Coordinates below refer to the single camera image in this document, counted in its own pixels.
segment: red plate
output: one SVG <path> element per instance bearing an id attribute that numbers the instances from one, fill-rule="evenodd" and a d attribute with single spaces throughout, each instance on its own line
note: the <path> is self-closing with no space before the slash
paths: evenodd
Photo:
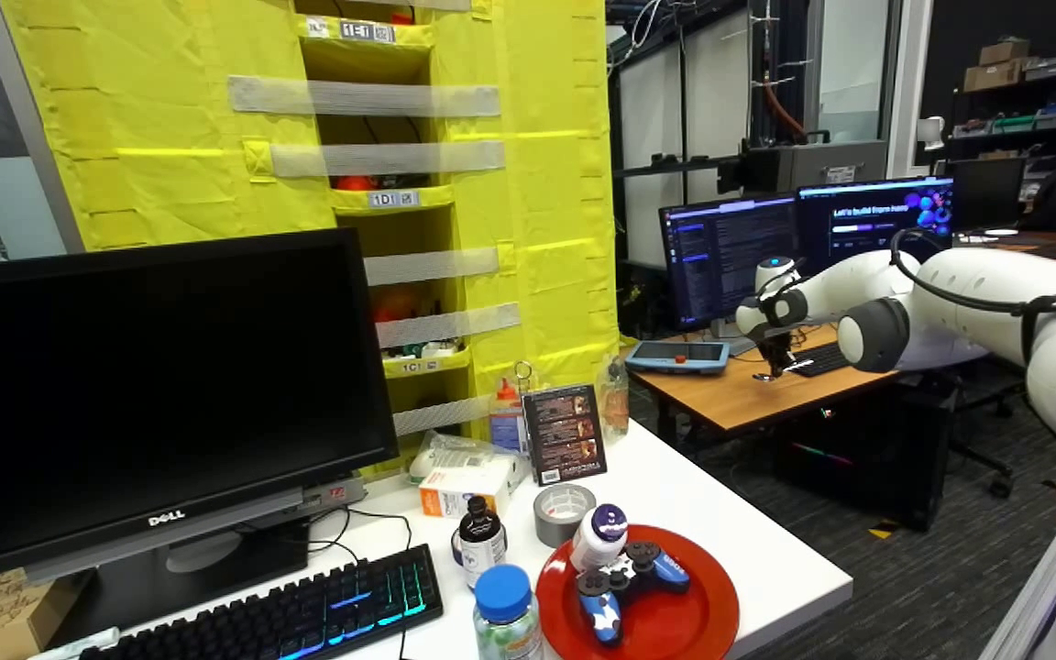
<path id="1" fill-rule="evenodd" d="M 538 601 L 538 627 L 559 655 L 581 660 L 720 660 L 735 649 L 741 629 L 741 598 L 735 580 L 723 563 L 703 554 L 697 544 L 649 528 L 631 525 L 631 544 L 658 544 L 669 551 L 685 572 L 685 589 L 643 589 L 625 605 L 625 638 L 618 644 L 603 644 L 592 629 L 575 601 L 575 572 L 569 563 L 569 544 L 553 551 L 553 556 L 538 568 L 537 601 Z"/>

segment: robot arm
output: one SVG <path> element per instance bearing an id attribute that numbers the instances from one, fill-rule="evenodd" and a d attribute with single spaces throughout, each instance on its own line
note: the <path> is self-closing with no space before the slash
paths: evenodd
<path id="1" fill-rule="evenodd" d="M 943 248 L 924 264 L 900 248 L 761 288 L 737 326 L 764 341 L 800 323 L 839 323 L 839 351 L 867 370 L 930 370 L 973 354 L 1023 368 L 1036 414 L 1056 434 L 1056 261 L 1009 248 Z M 1056 617 L 1036 649 L 1056 660 Z"/>

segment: black monitor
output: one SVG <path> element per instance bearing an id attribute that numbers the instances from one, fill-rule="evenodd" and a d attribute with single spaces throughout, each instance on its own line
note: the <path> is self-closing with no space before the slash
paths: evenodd
<path id="1" fill-rule="evenodd" d="M 669 205 L 659 230 L 682 330 L 730 320 L 756 288 L 756 264 L 795 252 L 791 199 Z"/>
<path id="2" fill-rule="evenodd" d="M 91 568 L 94 627 L 303 568 L 391 455 L 352 230 L 0 264 L 0 572 Z"/>
<path id="3" fill-rule="evenodd" d="M 924 241 L 907 241 L 921 261 L 955 239 L 955 181 L 868 181 L 795 192 L 800 272 L 817 275 L 867 248 L 889 248 L 895 230 L 921 226 Z"/>
<path id="4" fill-rule="evenodd" d="M 945 160 L 956 183 L 956 230 L 1018 226 L 1027 156 L 966 156 Z"/>

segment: keyboard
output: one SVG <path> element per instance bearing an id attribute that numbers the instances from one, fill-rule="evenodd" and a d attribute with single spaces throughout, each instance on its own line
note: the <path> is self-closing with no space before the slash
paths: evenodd
<path id="1" fill-rule="evenodd" d="M 324 660 L 443 617 L 429 545 L 356 561 L 225 601 L 195 620 L 123 635 L 82 660 Z"/>

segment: computer screen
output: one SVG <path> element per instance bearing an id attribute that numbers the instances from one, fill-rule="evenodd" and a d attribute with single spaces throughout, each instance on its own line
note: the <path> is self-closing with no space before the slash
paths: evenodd
<path id="1" fill-rule="evenodd" d="M 868 181 L 795 192 L 795 241 L 803 275 L 817 275 L 830 264 L 867 248 L 889 248 L 901 226 L 921 226 L 927 233 L 927 241 L 901 246 L 921 261 L 949 246 L 955 181 Z"/>
<path id="2" fill-rule="evenodd" d="M 730 320 L 756 288 L 756 264 L 795 252 L 791 199 L 669 205 L 659 230 L 682 330 Z"/>
<path id="3" fill-rule="evenodd" d="M 945 160 L 956 183 L 956 226 L 1017 226 L 1023 219 L 1018 192 L 1027 156 L 962 156 Z"/>
<path id="4" fill-rule="evenodd" d="M 0 572 L 300 518 L 391 455 L 352 230 L 0 264 Z"/>

